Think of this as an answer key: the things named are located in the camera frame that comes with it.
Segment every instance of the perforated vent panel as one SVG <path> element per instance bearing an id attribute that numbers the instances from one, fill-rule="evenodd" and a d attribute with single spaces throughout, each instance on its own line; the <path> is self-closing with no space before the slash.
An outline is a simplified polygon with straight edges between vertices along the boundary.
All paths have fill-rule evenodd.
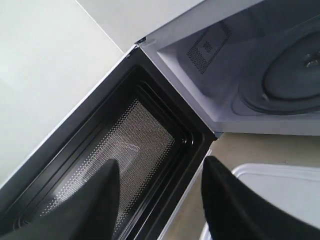
<path id="1" fill-rule="evenodd" d="M 139 201 L 143 200 L 141 197 L 149 190 L 150 181 L 176 140 L 137 99 L 114 126 L 98 138 L 93 150 L 78 161 L 37 212 L 40 216 L 51 212 L 83 186 L 106 161 L 116 159 L 120 169 L 116 234 L 137 210 Z"/>
<path id="2" fill-rule="evenodd" d="M 204 74 L 206 72 L 209 65 L 213 62 L 231 36 L 230 30 L 224 22 L 221 21 L 219 24 L 224 34 L 221 34 L 223 38 L 218 46 L 212 46 L 210 42 L 206 40 L 206 36 L 210 32 L 210 28 L 208 28 L 186 53 L 187 57 L 191 60 L 200 74 Z"/>

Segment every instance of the white plastic container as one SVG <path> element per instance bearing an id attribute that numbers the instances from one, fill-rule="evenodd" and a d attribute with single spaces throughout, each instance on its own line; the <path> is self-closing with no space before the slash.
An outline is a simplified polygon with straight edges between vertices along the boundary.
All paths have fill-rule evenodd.
<path id="1" fill-rule="evenodd" d="M 232 173 L 265 200 L 320 229 L 320 168 L 243 164 Z M 208 225 L 200 240 L 211 240 Z"/>

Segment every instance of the open microwave door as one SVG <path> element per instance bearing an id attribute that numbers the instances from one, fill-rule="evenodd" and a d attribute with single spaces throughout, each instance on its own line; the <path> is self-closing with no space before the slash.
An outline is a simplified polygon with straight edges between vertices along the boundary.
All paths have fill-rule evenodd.
<path id="1" fill-rule="evenodd" d="M 215 139 L 137 47 L 0 190 L 0 236 L 67 214 L 61 207 L 115 160 L 110 239 L 157 239 Z"/>

